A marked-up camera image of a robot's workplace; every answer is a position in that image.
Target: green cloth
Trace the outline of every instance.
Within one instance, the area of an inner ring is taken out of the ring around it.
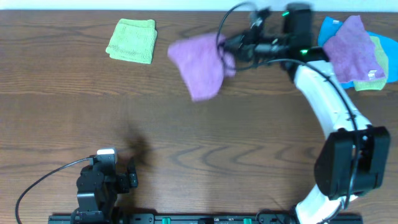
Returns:
[[[150,64],[157,31],[155,21],[121,19],[105,52],[113,59]]]
[[[361,90],[382,90],[384,85],[387,83],[388,78],[388,57],[384,52],[383,48],[380,44],[380,39],[378,37],[371,36],[371,40],[373,41],[376,48],[374,49],[374,54],[376,55],[376,60],[378,64],[383,68],[385,78],[381,78],[378,80],[370,81],[370,82],[359,82],[354,81],[354,87],[356,91]]]

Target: purple cloth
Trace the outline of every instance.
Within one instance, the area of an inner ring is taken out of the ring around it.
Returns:
[[[350,16],[323,46],[340,83],[385,78],[360,16]]]
[[[169,47],[167,55],[178,67],[192,101],[209,100],[217,95],[224,77],[235,76],[234,70],[223,68],[216,49],[216,34],[205,34],[178,40]],[[225,54],[227,65],[235,67],[233,56]]]

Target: blue cloth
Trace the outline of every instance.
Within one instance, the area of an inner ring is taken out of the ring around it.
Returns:
[[[342,25],[342,22],[336,21],[334,18],[326,17],[322,23],[321,31],[319,32],[318,45],[323,46],[330,37],[333,37],[337,33]],[[380,39],[381,46],[388,57],[389,74],[387,82],[396,82],[398,80],[398,43],[379,34],[369,31],[368,34]],[[343,88],[351,88],[354,87],[354,82],[342,83],[341,86]]]

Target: wooden table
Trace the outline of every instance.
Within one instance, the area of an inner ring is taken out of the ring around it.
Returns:
[[[0,13],[0,223],[15,223],[18,196],[50,170],[119,149],[137,159],[139,188],[119,205],[159,213],[256,213],[288,210],[314,185],[323,146],[320,125],[279,66],[239,73],[219,95],[192,103],[167,47],[214,32],[223,12],[2,11]],[[315,14],[315,36],[326,15]],[[398,14],[361,13],[367,30],[398,39]],[[120,18],[154,19],[152,65],[109,58]],[[225,34],[247,28],[235,13]],[[280,13],[267,21],[278,32]],[[392,136],[384,184],[351,205],[366,223],[398,218],[398,85],[349,91],[375,126]],[[46,223],[77,206],[80,164],[33,188],[21,203],[24,223]]]

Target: folded cloth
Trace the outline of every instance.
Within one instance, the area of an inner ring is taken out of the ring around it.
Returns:
[[[217,54],[216,34],[178,40],[169,46],[167,55],[180,70],[192,101],[216,96],[224,77],[235,76],[234,70],[224,69]],[[230,67],[235,67],[232,55],[225,54],[224,60]]]
[[[333,37],[336,34],[342,25],[342,22],[331,17],[326,17],[322,23],[318,36],[318,45],[323,46],[330,37]],[[380,39],[381,46],[389,58],[387,83],[398,81],[398,42],[373,32],[368,31],[368,34],[371,37],[378,37]],[[354,83],[342,83],[341,86],[343,88],[351,88],[354,87]]]
[[[375,46],[360,16],[350,16],[323,46],[340,83],[386,77],[376,61]]]
[[[156,36],[153,20],[121,19],[105,52],[113,59],[150,64]]]
[[[372,42],[376,46],[374,50],[374,54],[376,55],[376,60],[378,64],[383,68],[385,78],[381,78],[379,80],[369,81],[369,82],[361,82],[354,81],[354,87],[356,91],[361,90],[382,90],[387,83],[388,78],[388,57],[381,47],[380,39],[378,37],[371,37]]]

